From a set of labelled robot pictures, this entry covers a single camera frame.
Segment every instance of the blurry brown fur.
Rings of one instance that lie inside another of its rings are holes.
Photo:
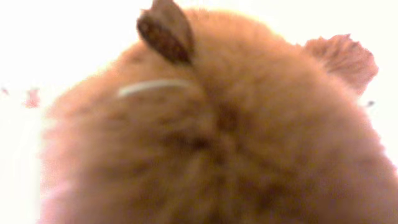
[[[373,54],[359,42],[354,42],[349,34],[328,40],[323,37],[309,40],[303,48],[325,67],[329,75],[340,77],[359,96],[379,71]]]
[[[340,79],[261,23],[184,12],[190,63],[141,41],[49,110],[39,223],[398,223],[395,170]],[[165,78],[192,86],[117,97]]]

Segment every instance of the stuffed animal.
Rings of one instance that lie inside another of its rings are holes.
[[[356,104],[376,71],[358,44],[297,47],[172,0],[137,30],[48,110],[40,224],[398,223],[396,171]]]

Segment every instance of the hair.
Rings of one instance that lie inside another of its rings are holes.
[[[142,40],[46,114],[40,224],[398,223],[379,136],[314,58],[171,0],[137,23]]]

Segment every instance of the white strip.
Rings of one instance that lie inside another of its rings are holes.
[[[163,87],[188,87],[192,84],[186,80],[180,79],[163,79],[163,80],[152,80],[146,82],[139,82],[127,87],[121,88],[118,93],[118,97],[124,97],[137,93],[139,91],[150,90],[153,88],[163,88]]]

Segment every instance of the plush toy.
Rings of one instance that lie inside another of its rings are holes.
[[[398,223],[394,167],[356,104],[369,52],[172,0],[137,30],[48,110],[40,224]]]

